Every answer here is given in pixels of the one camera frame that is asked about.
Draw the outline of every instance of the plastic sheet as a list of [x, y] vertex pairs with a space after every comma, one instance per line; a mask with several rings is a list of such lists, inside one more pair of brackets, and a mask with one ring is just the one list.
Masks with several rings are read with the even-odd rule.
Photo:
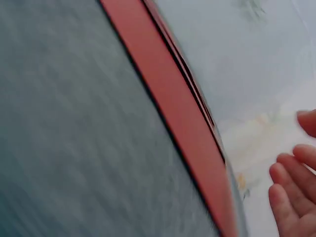
[[299, 129], [295, 112], [316, 108], [316, 2], [156, 3], [219, 127], [251, 236], [267, 236], [265, 229], [277, 236], [268, 168], [296, 143], [315, 143]]

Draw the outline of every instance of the red stripe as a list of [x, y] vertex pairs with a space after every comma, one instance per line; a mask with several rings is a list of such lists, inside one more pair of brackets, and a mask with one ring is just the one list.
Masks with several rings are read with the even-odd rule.
[[222, 235], [237, 236], [221, 154], [145, 6], [140, 0], [100, 1], [155, 98]]

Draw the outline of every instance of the gray surface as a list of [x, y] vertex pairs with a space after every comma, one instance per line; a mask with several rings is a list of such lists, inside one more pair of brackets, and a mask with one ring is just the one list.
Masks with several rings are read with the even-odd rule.
[[95, 1], [0, 1], [0, 236], [217, 236]]

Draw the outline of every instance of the finger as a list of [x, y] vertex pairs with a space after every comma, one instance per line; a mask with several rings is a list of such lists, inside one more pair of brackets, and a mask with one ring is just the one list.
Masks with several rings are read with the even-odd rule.
[[299, 217], [291, 206], [288, 196], [281, 185], [273, 184], [269, 188], [269, 201], [279, 235], [281, 237], [286, 236], [298, 222]]
[[316, 137], [316, 110], [298, 111], [297, 120], [308, 135]]
[[285, 189], [291, 205], [300, 217], [314, 210], [315, 205], [306, 198], [282, 164], [272, 165], [270, 175], [274, 183], [282, 185]]
[[305, 196], [313, 203], [316, 203], [316, 176], [293, 156], [280, 155], [276, 160], [283, 165], [294, 183]]
[[316, 148], [312, 145], [296, 145], [293, 148], [293, 154], [301, 163], [308, 165], [316, 170]]

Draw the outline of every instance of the yellow stain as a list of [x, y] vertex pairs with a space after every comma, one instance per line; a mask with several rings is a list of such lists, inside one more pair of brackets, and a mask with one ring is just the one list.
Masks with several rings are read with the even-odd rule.
[[237, 183], [240, 190], [244, 190], [246, 188], [246, 180], [243, 174], [239, 174], [237, 176]]

